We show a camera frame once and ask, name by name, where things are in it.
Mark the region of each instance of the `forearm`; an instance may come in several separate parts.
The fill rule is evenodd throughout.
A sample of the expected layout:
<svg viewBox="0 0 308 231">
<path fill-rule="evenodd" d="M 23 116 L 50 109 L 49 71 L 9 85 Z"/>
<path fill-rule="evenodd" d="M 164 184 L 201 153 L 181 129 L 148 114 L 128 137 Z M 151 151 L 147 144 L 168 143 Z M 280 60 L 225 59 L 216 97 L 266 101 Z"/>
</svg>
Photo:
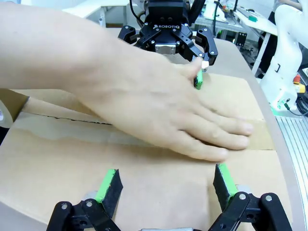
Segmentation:
<svg viewBox="0 0 308 231">
<path fill-rule="evenodd" d="M 298 2 L 294 2 L 294 1 L 291 1 L 291 0 L 280 0 L 280 2 L 283 3 L 283 4 L 287 4 L 289 6 L 293 6 L 294 8 L 297 8 L 300 11 L 303 10 L 302 5 Z"/>
<path fill-rule="evenodd" d="M 0 88 L 72 87 L 125 46 L 91 21 L 12 3 L 0 3 L 0 31 Z"/>
</svg>

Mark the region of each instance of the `equipment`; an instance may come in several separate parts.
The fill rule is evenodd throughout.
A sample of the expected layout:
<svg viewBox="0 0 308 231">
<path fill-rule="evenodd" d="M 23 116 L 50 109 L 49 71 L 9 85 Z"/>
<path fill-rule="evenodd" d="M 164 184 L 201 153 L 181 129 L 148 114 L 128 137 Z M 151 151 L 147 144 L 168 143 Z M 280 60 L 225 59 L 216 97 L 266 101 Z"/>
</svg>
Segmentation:
<svg viewBox="0 0 308 231">
<path fill-rule="evenodd" d="M 209 231 L 235 231 L 241 222 L 252 223 L 256 231 L 292 231 L 278 196 L 267 193 L 257 198 L 251 193 L 238 192 L 225 164 L 216 164 L 213 185 L 222 213 Z M 94 228 L 96 231 L 121 231 L 112 221 L 112 217 L 122 187 L 119 171 L 109 170 L 96 195 L 96 200 L 90 198 L 75 206 L 68 201 L 57 203 L 47 231 L 83 231 L 87 228 Z M 199 230 L 177 228 L 141 229 L 141 231 Z"/>
<path fill-rule="evenodd" d="M 279 6 L 275 12 L 277 49 L 260 83 L 268 102 L 276 111 L 296 109 L 297 92 L 293 79 L 302 62 L 298 43 L 308 48 L 308 1 L 299 2 L 302 12 L 288 5 Z"/>
<path fill-rule="evenodd" d="M 192 61 L 193 57 L 201 57 L 205 63 L 205 71 L 209 65 L 214 64 L 218 55 L 213 35 L 207 27 L 198 30 L 195 36 L 190 29 L 204 2 L 205 0 L 195 0 L 191 7 L 190 2 L 185 0 L 146 0 L 143 5 L 139 4 L 144 8 L 143 22 L 133 12 L 130 1 L 141 30 L 137 33 L 135 28 L 124 26 L 118 37 L 129 44 L 136 43 L 135 47 L 147 51 L 160 54 L 179 53 L 188 61 Z M 192 39 L 195 39 L 195 43 L 204 51 L 197 48 Z"/>
</svg>

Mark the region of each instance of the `human arm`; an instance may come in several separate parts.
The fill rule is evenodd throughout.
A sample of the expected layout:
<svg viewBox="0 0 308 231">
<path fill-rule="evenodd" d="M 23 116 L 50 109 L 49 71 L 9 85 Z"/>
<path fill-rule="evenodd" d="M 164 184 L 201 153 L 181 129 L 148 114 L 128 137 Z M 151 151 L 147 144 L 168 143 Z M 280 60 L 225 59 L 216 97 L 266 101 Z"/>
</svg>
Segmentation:
<svg viewBox="0 0 308 231">
<path fill-rule="evenodd" d="M 248 146 L 251 125 L 192 87 L 200 59 L 176 66 L 67 13 L 0 3 L 0 87 L 71 92 L 115 127 L 193 158 Z"/>
<path fill-rule="evenodd" d="M 282 3 L 282 4 L 293 6 L 294 8 L 297 8 L 300 11 L 303 10 L 302 5 L 299 2 L 294 2 L 294 1 L 291 1 L 291 0 L 279 0 L 279 2 Z"/>
</svg>

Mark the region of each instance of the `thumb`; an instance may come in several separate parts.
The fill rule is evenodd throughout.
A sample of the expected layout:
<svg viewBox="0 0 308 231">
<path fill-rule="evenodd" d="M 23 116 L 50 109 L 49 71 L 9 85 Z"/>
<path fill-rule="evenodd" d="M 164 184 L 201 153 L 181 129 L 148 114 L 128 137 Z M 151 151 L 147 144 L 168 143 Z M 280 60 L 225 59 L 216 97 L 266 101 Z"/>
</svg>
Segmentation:
<svg viewBox="0 0 308 231">
<path fill-rule="evenodd" d="M 201 70 L 202 58 L 197 57 L 189 64 L 177 64 L 176 67 L 180 73 L 190 80 L 193 80 Z"/>
</svg>

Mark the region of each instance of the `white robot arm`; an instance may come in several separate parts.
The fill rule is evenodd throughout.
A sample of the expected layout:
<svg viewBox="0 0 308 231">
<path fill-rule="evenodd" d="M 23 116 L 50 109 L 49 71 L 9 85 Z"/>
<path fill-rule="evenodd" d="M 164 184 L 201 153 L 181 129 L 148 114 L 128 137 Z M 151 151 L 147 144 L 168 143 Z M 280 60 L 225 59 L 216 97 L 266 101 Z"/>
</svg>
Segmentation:
<svg viewBox="0 0 308 231">
<path fill-rule="evenodd" d="M 308 48 L 308 0 L 299 0 L 303 11 L 288 5 L 281 5 L 275 12 L 278 30 L 278 43 L 270 67 L 263 79 L 261 87 L 271 107 L 276 111 L 296 109 L 297 92 L 293 79 L 302 62 L 302 53 L 298 43 Z"/>
</svg>

